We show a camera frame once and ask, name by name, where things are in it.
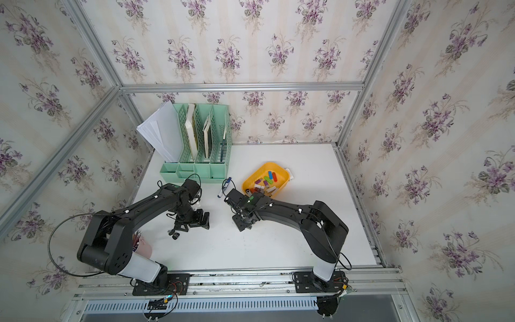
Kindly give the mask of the aluminium front rail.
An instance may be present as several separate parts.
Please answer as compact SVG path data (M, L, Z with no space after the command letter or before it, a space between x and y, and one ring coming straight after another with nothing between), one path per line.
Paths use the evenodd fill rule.
M341 283L333 283L327 292L314 287L302 287L295 272L307 268L244 269L244 270L193 270L185 286L178 286L180 299L216 297L267 297L332 295L341 289ZM343 271L349 279L348 295L406 295L408 290L396 268L363 266ZM76 301L87 299L133 299L133 288L129 281L115 276L94 276L84 278L72 293Z

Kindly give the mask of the dark pen in organizer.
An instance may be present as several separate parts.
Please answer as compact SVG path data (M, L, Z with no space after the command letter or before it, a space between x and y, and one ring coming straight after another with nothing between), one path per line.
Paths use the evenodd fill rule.
M221 141L221 148L220 148L220 162L223 162L225 160L225 149L227 145L227 126L223 129L223 136Z

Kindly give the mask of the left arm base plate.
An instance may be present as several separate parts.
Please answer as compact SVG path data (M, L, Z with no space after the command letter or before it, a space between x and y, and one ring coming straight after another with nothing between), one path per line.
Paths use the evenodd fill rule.
M168 273L166 276L158 276L152 283L136 280L132 295L135 297L186 295L190 277L190 274L185 273Z

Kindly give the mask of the white book in organizer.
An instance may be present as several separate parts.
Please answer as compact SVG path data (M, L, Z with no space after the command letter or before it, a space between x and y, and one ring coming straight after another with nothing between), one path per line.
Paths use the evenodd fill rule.
M196 107L196 105L193 103L188 104L187 114L186 114L186 122L185 122L186 133L188 136L188 143L189 143L189 147L190 147L190 155L191 155L191 159L193 161L196 160L196 157L198 154L195 121L194 121L195 107Z

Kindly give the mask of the white paper stack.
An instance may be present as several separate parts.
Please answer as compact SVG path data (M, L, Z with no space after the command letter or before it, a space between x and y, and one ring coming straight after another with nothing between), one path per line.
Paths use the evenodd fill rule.
M164 103L136 129L165 162L179 162L183 141L178 112L172 103Z

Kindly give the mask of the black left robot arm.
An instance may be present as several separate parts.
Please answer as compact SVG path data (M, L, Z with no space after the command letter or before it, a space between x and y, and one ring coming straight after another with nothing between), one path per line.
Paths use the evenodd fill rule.
M201 199L201 183L190 178L181 186L162 185L154 194L133 205L112 212L98 211L84 233L77 259L109 275L120 275L151 284L157 289L168 287L168 269L133 251L135 233L163 213L174 213L172 234L190 228L209 229L209 213L193 209Z

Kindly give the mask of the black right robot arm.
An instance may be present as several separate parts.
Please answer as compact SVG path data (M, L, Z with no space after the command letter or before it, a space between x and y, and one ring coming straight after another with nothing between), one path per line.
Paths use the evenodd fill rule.
M273 221L298 230L318 257L312 274L325 283L331 280L350 230L324 202L295 205L263 193L244 195L236 189L226 195L224 202L233 211L232 220L240 232L258 221Z

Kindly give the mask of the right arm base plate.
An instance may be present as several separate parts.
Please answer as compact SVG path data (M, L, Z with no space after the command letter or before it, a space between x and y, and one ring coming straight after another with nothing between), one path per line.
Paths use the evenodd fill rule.
M315 276L312 271L298 271L292 274L296 293L337 293L343 291L349 279L342 270L333 273L329 281Z

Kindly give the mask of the green desk file organizer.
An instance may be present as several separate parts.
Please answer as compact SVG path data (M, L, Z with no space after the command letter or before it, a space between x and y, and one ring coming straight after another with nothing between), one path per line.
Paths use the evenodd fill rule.
M228 177L233 144L229 107L212 104L174 104L182 139L178 162L165 162L160 174L165 182L186 178L221 183Z

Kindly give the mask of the beige notebook in organizer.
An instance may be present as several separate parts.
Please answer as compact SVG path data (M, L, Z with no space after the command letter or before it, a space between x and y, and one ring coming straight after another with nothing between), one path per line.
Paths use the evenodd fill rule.
M211 157L212 151L212 138L211 138L211 117L206 118L203 127L203 137L204 137L204 150L205 150L205 159L209 159Z

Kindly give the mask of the white small device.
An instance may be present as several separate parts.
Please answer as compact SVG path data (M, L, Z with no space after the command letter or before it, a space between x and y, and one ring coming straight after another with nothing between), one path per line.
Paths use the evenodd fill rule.
M292 172L290 171L290 169L285 169L285 171L287 171L287 173L288 173L288 180L292 181L295 179L295 177L292 174Z

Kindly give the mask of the blue white marker pen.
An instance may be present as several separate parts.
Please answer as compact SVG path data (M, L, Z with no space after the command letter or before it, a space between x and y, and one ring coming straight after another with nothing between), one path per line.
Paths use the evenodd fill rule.
M221 184L221 190L220 190L220 192L217 195L218 198L221 198L222 196L225 196L225 191L227 190L227 188L228 188L229 184L231 183L231 181L232 181L231 177L228 177L228 178L223 180L223 182Z

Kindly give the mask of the small black usb pair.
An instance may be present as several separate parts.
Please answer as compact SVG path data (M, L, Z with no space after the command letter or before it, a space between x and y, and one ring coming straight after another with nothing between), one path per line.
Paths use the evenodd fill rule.
M170 230L168 234L173 238L173 240L177 240L180 237L180 234L175 230Z

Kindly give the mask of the yellow plastic storage box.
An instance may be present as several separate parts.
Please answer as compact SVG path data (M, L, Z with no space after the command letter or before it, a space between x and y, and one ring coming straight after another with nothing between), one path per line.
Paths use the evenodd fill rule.
M267 162L244 181L241 189L247 195L263 193L267 197L277 197L293 178L289 169Z

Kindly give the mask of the pink pen cup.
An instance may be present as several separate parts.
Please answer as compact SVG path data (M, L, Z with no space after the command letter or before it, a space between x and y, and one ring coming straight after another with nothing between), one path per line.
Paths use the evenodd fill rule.
M139 232L137 232L133 236L132 251L145 258L151 258L152 256L151 245L147 243L147 241L142 237L141 233Z

